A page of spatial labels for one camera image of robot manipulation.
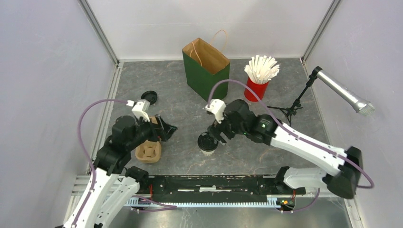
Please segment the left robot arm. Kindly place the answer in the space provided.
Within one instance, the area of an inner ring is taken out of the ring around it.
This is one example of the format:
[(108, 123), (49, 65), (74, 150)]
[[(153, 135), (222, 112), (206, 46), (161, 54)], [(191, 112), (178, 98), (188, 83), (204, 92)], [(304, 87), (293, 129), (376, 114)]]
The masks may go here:
[(166, 123), (161, 116), (155, 118), (155, 123), (128, 115), (117, 118), (111, 135), (97, 152), (87, 187), (63, 228), (107, 228), (134, 194), (149, 189), (148, 172), (133, 166), (108, 196), (134, 149), (146, 141), (166, 142), (177, 131), (176, 126)]

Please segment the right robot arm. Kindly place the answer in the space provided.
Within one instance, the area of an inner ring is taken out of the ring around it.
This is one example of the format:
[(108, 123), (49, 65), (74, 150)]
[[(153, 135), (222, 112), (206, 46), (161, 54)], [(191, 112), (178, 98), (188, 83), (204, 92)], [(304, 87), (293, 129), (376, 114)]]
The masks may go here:
[(303, 169), (281, 168), (274, 181), (277, 192), (286, 194), (298, 188), (327, 188), (341, 198), (354, 198), (363, 168), (360, 149), (334, 147), (296, 131), (269, 114), (255, 115), (242, 99), (228, 104), (212, 99), (204, 109), (215, 118), (208, 127), (208, 134), (220, 144), (226, 144), (223, 135), (227, 139), (244, 135), (255, 143), (286, 150), (316, 165)]

